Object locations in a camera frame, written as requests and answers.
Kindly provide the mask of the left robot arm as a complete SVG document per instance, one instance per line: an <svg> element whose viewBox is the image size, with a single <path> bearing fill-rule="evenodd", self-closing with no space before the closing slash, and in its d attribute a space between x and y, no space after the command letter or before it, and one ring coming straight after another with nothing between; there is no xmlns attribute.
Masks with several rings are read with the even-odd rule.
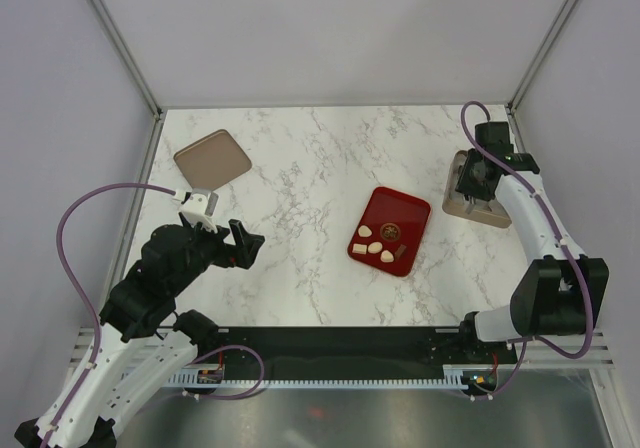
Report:
<svg viewBox="0 0 640 448"><path fill-rule="evenodd" d="M24 447L113 447L133 417L181 368L221 361L218 326L196 310L178 315L159 346L132 372L134 356L174 312L176 298L209 267L249 269L265 239L238 220L156 229L110 292L81 364L49 410L15 432Z"/></svg>

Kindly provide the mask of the cream rectangular chocolate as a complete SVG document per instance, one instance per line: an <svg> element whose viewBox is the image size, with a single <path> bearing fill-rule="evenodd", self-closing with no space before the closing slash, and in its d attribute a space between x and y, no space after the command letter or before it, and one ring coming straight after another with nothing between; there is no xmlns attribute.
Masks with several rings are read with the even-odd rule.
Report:
<svg viewBox="0 0 640 448"><path fill-rule="evenodd" d="M352 252L354 254L365 255L368 252L368 247L365 244L354 243L352 245Z"/></svg>

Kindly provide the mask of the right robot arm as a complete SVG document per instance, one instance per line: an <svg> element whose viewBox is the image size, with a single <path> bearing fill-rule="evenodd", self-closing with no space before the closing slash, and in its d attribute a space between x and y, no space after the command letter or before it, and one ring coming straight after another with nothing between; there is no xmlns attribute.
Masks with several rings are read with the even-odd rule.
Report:
<svg viewBox="0 0 640 448"><path fill-rule="evenodd" d="M475 328L457 337L460 356L476 363L491 354L493 342L592 330L608 266L588 257L558 220L537 163L530 154L515 152L508 123L476 126L455 189L468 201L495 201L505 210L528 263L509 303L476 313Z"/></svg>

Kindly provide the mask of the steel kitchen tongs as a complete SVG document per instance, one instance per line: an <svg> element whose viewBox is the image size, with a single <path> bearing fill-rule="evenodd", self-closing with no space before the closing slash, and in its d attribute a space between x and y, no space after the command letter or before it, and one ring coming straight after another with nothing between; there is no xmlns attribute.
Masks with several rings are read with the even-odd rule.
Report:
<svg viewBox="0 0 640 448"><path fill-rule="evenodd" d="M471 215L476 207L476 199L474 197L469 197L467 199L467 204L466 204L466 208L465 208L465 213L467 215Z"/></svg>

